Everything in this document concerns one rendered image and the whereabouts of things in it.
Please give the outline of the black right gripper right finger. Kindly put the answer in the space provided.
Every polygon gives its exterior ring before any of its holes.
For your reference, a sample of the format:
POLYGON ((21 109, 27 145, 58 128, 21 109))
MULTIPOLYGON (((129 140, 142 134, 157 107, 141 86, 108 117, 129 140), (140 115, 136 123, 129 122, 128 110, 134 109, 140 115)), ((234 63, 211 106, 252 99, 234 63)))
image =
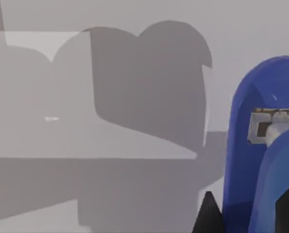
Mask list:
POLYGON ((274 186, 273 199, 273 233, 289 233, 289 184, 274 186))

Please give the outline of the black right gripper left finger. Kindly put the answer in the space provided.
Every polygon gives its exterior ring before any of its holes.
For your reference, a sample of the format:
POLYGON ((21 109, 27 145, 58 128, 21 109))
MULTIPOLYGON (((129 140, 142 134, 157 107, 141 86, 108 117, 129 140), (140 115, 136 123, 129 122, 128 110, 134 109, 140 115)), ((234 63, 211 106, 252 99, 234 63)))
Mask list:
POLYGON ((224 233, 223 217, 211 191, 206 191, 192 233, 224 233))

